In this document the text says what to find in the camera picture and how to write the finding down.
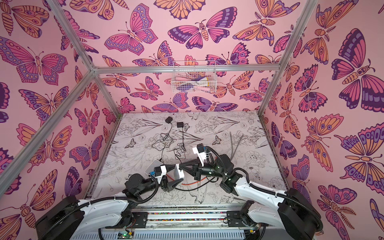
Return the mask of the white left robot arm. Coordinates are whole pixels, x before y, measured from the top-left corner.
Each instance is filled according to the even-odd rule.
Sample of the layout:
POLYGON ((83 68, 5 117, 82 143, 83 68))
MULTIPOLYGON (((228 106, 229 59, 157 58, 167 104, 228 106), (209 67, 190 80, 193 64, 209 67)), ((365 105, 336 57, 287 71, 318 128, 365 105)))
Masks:
POLYGON ((94 200, 66 197, 36 223, 40 240, 69 240, 102 228, 122 229, 135 224, 132 210, 151 200, 160 189, 173 190, 185 174, 176 165, 161 165, 148 178, 133 174, 125 182, 122 195, 94 200))

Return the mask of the white network switch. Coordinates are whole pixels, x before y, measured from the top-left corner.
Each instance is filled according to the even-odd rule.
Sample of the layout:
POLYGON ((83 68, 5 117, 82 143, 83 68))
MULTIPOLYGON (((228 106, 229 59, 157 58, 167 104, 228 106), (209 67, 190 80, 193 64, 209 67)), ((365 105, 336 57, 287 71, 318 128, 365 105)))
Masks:
POLYGON ((151 172, 155 170, 156 167, 160 167, 161 165, 163 165, 162 162, 158 160, 153 160, 153 162, 146 168, 145 173, 149 175, 151 172))
POLYGON ((174 177, 175 177, 175 180, 184 179, 185 177, 184 171, 180 169, 180 164, 175 165, 174 177))

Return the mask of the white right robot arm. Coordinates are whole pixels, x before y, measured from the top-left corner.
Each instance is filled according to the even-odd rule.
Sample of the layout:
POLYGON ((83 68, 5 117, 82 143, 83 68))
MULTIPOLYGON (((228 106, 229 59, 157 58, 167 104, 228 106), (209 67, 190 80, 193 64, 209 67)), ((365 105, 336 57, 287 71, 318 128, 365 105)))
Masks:
POLYGON ((282 191, 252 182, 246 170, 235 167, 230 157, 211 147, 198 145, 193 152, 197 158, 177 164, 175 176, 218 178, 222 190, 246 200, 239 212, 243 224, 284 229, 294 240, 311 240, 323 230, 320 214, 298 190, 282 191))

